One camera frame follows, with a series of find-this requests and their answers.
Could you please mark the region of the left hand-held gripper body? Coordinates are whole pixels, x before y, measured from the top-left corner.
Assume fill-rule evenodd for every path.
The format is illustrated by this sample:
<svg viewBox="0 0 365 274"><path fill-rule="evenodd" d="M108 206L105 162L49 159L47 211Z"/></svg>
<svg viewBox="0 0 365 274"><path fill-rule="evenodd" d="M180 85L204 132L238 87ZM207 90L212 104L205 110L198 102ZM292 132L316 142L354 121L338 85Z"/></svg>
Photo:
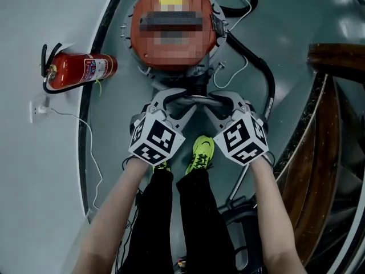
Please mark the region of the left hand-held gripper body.
<svg viewBox="0 0 365 274"><path fill-rule="evenodd" d="M128 152L151 166L169 160L185 141L182 130L174 130L168 122L171 110L151 113L151 102L130 121L131 141Z"/></svg>

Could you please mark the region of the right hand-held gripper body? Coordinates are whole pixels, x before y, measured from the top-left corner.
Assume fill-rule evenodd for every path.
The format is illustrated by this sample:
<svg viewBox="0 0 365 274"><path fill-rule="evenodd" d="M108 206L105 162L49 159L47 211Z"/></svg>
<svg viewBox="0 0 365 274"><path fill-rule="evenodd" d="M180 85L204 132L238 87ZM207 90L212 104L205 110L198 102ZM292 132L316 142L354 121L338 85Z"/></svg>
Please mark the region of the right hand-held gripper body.
<svg viewBox="0 0 365 274"><path fill-rule="evenodd" d="M228 159L246 166L269 151L263 121L248 101L231 113L231 121L223 130L217 130L215 144Z"/></svg>

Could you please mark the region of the person's right forearm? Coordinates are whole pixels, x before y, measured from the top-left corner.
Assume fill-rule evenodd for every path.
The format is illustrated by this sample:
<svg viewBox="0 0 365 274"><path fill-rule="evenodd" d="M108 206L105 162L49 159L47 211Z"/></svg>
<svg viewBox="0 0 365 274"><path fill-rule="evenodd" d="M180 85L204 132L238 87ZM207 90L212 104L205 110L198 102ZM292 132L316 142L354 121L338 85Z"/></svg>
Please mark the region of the person's right forearm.
<svg viewBox="0 0 365 274"><path fill-rule="evenodd" d="M295 247L294 230L271 165L252 161L263 260L269 274L307 274Z"/></svg>

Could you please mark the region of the person's left forearm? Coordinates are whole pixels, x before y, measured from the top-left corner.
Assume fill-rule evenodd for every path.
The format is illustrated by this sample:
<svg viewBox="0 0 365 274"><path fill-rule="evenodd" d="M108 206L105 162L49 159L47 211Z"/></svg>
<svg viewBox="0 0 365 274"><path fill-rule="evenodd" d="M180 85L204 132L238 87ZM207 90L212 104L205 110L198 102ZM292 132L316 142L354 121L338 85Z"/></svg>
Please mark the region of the person's left forearm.
<svg viewBox="0 0 365 274"><path fill-rule="evenodd" d="M148 168L138 158L128 161L91 222L72 274L111 274L135 195Z"/></svg>

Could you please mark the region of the person's right green shoe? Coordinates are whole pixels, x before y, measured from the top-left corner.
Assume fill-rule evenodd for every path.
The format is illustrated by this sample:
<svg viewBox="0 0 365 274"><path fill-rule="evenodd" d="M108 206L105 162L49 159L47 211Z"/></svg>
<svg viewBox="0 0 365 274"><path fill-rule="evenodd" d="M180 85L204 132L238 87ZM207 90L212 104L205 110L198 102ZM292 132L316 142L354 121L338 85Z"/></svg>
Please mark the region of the person's right green shoe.
<svg viewBox="0 0 365 274"><path fill-rule="evenodd" d="M192 148L192 158L186 168L185 174L193 170L206 170L210 166L214 154L213 138L201 135L199 136Z"/></svg>

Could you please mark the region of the red vacuum cleaner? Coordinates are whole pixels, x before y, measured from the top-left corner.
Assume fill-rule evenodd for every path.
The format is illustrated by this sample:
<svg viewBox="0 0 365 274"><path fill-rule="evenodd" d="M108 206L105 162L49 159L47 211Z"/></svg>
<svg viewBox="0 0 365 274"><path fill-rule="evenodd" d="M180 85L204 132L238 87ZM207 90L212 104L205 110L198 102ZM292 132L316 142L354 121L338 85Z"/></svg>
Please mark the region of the red vacuum cleaner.
<svg viewBox="0 0 365 274"><path fill-rule="evenodd" d="M136 0L121 26L126 48L157 90L205 96L228 28L215 0Z"/></svg>

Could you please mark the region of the person's left leg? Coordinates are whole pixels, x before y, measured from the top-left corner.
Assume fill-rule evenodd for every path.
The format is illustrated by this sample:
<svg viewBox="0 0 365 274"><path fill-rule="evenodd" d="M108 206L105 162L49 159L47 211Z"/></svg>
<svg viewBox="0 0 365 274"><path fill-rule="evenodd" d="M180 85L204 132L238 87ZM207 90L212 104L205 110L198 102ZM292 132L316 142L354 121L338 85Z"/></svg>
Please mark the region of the person's left leg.
<svg viewBox="0 0 365 274"><path fill-rule="evenodd" d="M118 274L174 274L170 226L173 174L156 169L145 188Z"/></svg>

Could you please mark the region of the person's leg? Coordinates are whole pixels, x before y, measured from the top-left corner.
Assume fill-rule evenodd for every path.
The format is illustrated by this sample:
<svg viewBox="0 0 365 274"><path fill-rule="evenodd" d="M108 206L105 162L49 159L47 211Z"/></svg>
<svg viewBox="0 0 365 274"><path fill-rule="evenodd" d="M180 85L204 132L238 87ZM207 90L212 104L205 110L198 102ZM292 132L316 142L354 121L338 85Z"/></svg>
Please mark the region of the person's leg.
<svg viewBox="0 0 365 274"><path fill-rule="evenodd" d="M234 247L217 209L207 170L192 170L176 186L186 244L186 274L236 274Z"/></svg>
<svg viewBox="0 0 365 274"><path fill-rule="evenodd" d="M118 274L174 274L170 226L173 174L156 169L145 188Z"/></svg>

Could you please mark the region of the black vacuum floor nozzle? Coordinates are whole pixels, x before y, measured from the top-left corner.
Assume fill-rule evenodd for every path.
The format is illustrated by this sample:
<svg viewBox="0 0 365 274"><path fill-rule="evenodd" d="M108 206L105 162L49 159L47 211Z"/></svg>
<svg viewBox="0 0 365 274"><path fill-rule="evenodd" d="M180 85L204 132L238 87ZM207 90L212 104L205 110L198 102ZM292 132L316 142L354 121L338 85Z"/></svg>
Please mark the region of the black vacuum floor nozzle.
<svg viewBox="0 0 365 274"><path fill-rule="evenodd" d="M268 274L263 262L258 213L253 202L228 199L218 208L234 247L238 274Z"/></svg>

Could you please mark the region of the person's right leg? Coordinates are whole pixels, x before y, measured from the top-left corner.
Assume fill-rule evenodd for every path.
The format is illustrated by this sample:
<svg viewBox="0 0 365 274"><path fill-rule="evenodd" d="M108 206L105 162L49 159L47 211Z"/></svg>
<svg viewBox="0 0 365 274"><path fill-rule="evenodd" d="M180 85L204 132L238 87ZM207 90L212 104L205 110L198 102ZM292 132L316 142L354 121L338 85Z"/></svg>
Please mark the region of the person's right leg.
<svg viewBox="0 0 365 274"><path fill-rule="evenodd" d="M234 247L217 209L207 170L192 170L176 186L186 244L186 274L236 274Z"/></svg>

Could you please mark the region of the red fire extinguisher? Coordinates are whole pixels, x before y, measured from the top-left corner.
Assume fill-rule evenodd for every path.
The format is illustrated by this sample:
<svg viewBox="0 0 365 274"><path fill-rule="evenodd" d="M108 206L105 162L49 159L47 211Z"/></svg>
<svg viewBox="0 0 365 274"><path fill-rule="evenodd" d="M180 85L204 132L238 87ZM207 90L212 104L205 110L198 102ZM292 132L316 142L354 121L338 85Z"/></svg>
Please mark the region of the red fire extinguisher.
<svg viewBox="0 0 365 274"><path fill-rule="evenodd" d="M60 94L89 83L99 82L114 76L118 62L107 54L69 54L58 43L47 56L47 45L42 46L40 70L43 91Z"/></svg>

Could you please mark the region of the wooden stair railing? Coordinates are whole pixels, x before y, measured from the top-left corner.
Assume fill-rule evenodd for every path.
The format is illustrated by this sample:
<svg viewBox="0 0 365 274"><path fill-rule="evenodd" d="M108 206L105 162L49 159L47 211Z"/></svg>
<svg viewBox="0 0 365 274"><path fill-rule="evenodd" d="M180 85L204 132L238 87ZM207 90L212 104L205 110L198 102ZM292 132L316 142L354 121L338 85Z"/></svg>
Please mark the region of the wooden stair railing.
<svg viewBox="0 0 365 274"><path fill-rule="evenodd" d="M342 78L365 91L365 45L319 43L309 46L307 63L314 69L314 83L299 123L278 160L274 173L294 228L301 214L309 184L313 149L308 139L311 123L325 89L326 79ZM363 185L350 232L326 274L365 274L365 168Z"/></svg>

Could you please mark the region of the dark wooden stairs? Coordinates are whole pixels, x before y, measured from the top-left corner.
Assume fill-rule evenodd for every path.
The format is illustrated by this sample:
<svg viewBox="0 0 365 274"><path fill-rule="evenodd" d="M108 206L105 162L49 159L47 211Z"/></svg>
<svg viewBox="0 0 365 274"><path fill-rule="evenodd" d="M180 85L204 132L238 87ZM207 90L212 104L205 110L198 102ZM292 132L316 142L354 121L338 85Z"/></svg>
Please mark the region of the dark wooden stairs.
<svg viewBox="0 0 365 274"><path fill-rule="evenodd" d="M308 139L309 184L295 242L308 274L326 274L354 221L365 168L365 115L334 78L326 79Z"/></svg>

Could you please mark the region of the white wall socket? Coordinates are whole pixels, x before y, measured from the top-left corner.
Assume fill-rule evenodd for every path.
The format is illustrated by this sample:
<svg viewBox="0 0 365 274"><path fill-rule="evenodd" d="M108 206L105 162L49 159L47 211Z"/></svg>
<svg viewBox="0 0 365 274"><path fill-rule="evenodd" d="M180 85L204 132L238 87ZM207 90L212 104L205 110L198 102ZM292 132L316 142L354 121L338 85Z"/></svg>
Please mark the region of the white wall socket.
<svg viewBox="0 0 365 274"><path fill-rule="evenodd" d="M31 124L38 123L44 119L49 111L47 98L39 98L29 103L29 121Z"/></svg>

